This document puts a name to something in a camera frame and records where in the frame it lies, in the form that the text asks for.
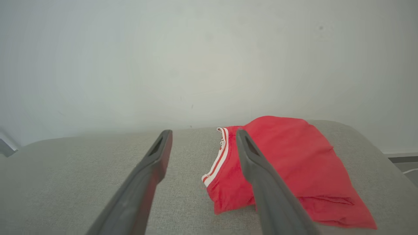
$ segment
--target red fabric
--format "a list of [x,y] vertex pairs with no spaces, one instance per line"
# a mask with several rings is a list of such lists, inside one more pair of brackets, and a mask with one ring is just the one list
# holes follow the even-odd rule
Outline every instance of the red fabric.
[[264,116],[246,126],[226,127],[226,159],[207,187],[215,214],[255,204],[252,187],[241,172],[238,128],[248,132],[313,221],[377,229],[328,140],[306,121],[285,117]]

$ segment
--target floor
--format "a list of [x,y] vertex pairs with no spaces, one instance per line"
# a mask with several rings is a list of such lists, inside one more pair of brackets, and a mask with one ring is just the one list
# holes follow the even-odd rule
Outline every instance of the floor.
[[[418,162],[404,162],[404,163],[394,163],[402,172],[417,169]],[[418,171],[411,171],[405,174],[417,187],[418,187]]]

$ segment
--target white stripe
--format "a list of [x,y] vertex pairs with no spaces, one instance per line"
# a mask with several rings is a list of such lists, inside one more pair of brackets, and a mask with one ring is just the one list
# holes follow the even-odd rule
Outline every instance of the white stripe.
[[[215,171],[213,172],[213,174],[212,174],[211,176],[209,176],[209,177],[205,180],[204,184],[206,185],[206,187],[208,187],[208,186],[209,186],[209,184],[210,184],[210,183],[211,183],[211,182],[215,179],[216,175],[218,174],[219,170],[221,169],[222,165],[224,164],[225,160],[227,159],[228,150],[229,150],[229,134],[228,134],[228,129],[226,129],[226,128],[223,128],[223,129],[224,129],[224,131],[225,131],[225,136],[223,136],[224,141],[225,141],[225,152],[224,152],[224,154],[223,154],[222,156],[220,156],[220,157],[221,157],[221,160],[219,161],[219,164],[218,164],[218,166],[216,167],[216,169],[215,169]],[[218,159],[216,159],[216,160],[215,160],[215,162],[214,162],[214,164],[213,164],[213,166],[212,166],[212,167],[214,167],[214,166],[216,165],[216,162],[218,162]]]
[[[224,136],[224,132],[222,131],[222,128],[218,127],[218,128],[216,128],[216,130],[219,131],[220,133],[222,133],[222,140],[224,140],[225,136]],[[224,146],[221,145],[221,149],[219,149],[218,156],[216,157],[215,162],[212,164],[212,167],[210,168],[210,171],[207,174],[204,174],[202,176],[202,181],[206,176],[208,176],[213,171],[213,168],[215,168],[215,165],[218,162],[219,158],[221,157],[221,154],[222,154],[222,151],[224,150],[224,148],[225,148],[225,145]]]

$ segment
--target baseboard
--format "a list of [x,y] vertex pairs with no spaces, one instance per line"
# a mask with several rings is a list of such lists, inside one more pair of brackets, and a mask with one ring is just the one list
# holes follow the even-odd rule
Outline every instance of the baseboard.
[[416,157],[418,156],[418,148],[406,150],[387,150],[382,151],[382,153],[388,158]]

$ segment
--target fabric upholstery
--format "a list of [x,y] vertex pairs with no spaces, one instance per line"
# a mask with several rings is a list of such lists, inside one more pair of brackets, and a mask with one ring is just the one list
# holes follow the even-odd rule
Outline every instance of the fabric upholstery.
[[[378,230],[320,226],[324,234],[414,234],[418,189],[353,128],[309,121],[334,146]],[[0,234],[83,234],[159,133],[44,140],[0,161]],[[253,206],[213,213],[201,176],[219,150],[216,128],[176,130],[148,234],[261,234]]]

